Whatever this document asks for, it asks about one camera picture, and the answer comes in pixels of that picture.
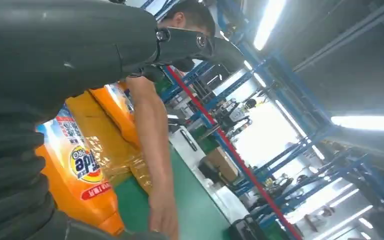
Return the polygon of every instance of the orange detergent bottle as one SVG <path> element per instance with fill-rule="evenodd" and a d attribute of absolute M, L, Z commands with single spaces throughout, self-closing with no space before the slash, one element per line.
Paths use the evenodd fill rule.
<path fill-rule="evenodd" d="M 121 233 L 117 196 L 67 106 L 37 130 L 45 135 L 45 144 L 36 154 L 46 160 L 42 173 L 58 208 L 112 235 Z"/>
<path fill-rule="evenodd" d="M 121 84 L 113 83 L 99 89 L 91 89 L 90 93 L 120 129 L 123 138 L 140 149 L 133 105 L 124 90 Z"/>

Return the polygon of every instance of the man's arm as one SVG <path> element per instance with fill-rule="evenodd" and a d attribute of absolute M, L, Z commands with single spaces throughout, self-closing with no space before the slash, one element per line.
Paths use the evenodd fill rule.
<path fill-rule="evenodd" d="M 134 120 L 152 180 L 149 228 L 178 239 L 178 219 L 169 153 L 166 108 L 154 84 L 145 77 L 126 78 L 134 102 Z"/>

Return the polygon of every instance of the green workbench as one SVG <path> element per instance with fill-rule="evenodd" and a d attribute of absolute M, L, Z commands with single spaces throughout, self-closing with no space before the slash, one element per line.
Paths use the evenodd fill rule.
<path fill-rule="evenodd" d="M 180 240 L 230 240 L 229 222 L 174 150 L 170 149 L 174 190 L 178 208 Z M 126 228 L 133 232 L 148 229 L 148 195 L 133 177 L 115 188 L 118 209 Z"/>

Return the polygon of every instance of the screw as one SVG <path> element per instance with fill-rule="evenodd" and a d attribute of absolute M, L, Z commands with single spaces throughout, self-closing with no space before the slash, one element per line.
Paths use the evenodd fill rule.
<path fill-rule="evenodd" d="M 158 39 L 159 41 L 162 41 L 164 39 L 164 32 L 157 31 L 156 32 L 156 39 Z"/>
<path fill-rule="evenodd" d="M 205 37 L 203 37 L 203 36 L 198 36 L 198 37 L 196 38 L 196 43 L 198 44 L 198 47 L 200 47 L 200 48 L 204 48 L 204 47 L 206 46 L 207 41 L 206 41 L 206 38 L 205 38 Z"/>

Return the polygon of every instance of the man's ear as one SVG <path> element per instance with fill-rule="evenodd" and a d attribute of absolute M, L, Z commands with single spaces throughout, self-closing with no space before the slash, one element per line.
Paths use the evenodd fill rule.
<path fill-rule="evenodd" d="M 173 27 L 184 29 L 186 27 L 186 18 L 183 12 L 177 12 L 173 17 Z"/>

